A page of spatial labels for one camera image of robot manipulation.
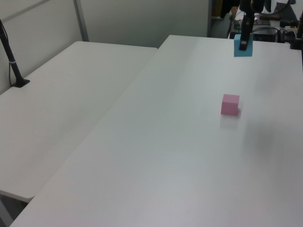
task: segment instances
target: gray floor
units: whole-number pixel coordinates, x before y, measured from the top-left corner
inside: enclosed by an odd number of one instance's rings
[[[9,227],[27,203],[0,195],[0,227]]]

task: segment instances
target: white wall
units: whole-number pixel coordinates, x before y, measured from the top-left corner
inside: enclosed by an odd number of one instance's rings
[[[3,24],[23,77],[82,40],[73,0],[47,1]],[[8,73],[9,62],[0,44],[0,94],[9,88]]]
[[[89,41],[157,47],[169,35],[207,36],[209,0],[78,0]]]

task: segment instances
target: black stand base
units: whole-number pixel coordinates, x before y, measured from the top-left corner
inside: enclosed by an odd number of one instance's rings
[[[23,79],[23,81],[21,83],[13,84],[12,87],[23,87],[24,85],[26,85],[28,83],[29,83],[28,79]]]
[[[303,42],[301,40],[295,39],[294,42],[290,44],[290,49],[303,50]]]

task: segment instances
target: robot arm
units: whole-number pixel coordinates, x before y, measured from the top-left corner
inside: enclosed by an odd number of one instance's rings
[[[241,26],[241,42],[239,50],[247,49],[248,40],[254,26],[255,13],[261,13],[264,6],[271,12],[271,0],[241,0],[240,10],[245,12]]]

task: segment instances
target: black microphone stand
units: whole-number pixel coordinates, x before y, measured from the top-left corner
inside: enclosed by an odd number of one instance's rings
[[[16,83],[13,84],[12,86],[13,87],[23,87],[25,84],[29,83],[29,80],[28,79],[23,79],[21,74],[20,74],[20,71],[19,71],[19,68],[17,66],[16,60],[14,58],[13,52],[11,51],[11,48],[9,46],[9,40],[7,38],[5,29],[4,29],[4,26],[1,22],[1,20],[0,20],[0,39],[1,39],[1,42],[3,44],[4,50],[6,52],[6,55],[8,56],[9,63],[11,65],[11,67],[14,71],[15,77],[16,77]]]

